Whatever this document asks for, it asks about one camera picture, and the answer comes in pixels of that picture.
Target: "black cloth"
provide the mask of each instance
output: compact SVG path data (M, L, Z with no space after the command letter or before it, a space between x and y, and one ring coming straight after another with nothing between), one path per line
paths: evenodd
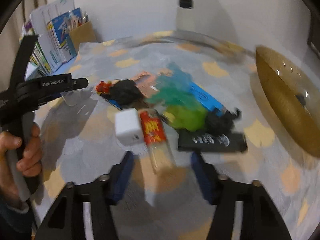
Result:
M30 240L32 211L19 212L9 208L0 198L0 240Z

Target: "white cube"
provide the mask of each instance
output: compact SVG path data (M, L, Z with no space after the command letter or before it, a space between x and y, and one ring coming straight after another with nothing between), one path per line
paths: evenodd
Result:
M144 136L138 111L134 108L123 110L115 115L116 137L123 145L143 142Z

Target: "paper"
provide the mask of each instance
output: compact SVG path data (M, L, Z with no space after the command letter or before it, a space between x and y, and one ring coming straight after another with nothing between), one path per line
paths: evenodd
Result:
M64 56L60 45L57 44L54 38L53 30L49 32L47 24L55 17L74 8L74 0L57 0L40 6L30 14L33 29L39 35L39 44L53 71L62 65Z

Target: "human hand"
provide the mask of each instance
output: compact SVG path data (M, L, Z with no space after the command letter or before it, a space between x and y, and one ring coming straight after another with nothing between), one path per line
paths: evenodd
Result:
M17 163L17 170L26 177L37 176L42 169L40 129L34 124L31 129L31 139L23 152L23 158ZM5 153L21 146L22 140L5 131L0 134L0 194L10 203L19 200L18 189L7 164Z

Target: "table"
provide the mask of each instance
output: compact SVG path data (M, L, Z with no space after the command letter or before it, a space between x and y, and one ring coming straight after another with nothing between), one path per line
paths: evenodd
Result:
M203 43L188 42L194 37ZM101 80L131 78L142 70L157 73L175 62L228 110L237 107L243 114L235 130L246 134L248 151L206 153L205 160L235 181L260 180L292 239L310 237L320 221L319 161L295 144L272 111L254 58L245 54L228 58L206 43L219 45L201 34L168 31L80 46L79 55L65 71L73 78L89 80L81 102L67 106L57 99L36 111L44 150L44 184L32 202L39 220L66 182L91 182L119 163L126 150L132 150L136 158L129 186L124 199L112 207L119 239L205 240L215 207L202 199L190 169L190 153L176 150L175 130L165 125L178 167L170 176L157 177L144 144L125 147L116 140L114 114L118 110L93 91ZM87 239L92 239L90 208L85 205L84 209ZM238 239L240 229L238 203L233 239Z

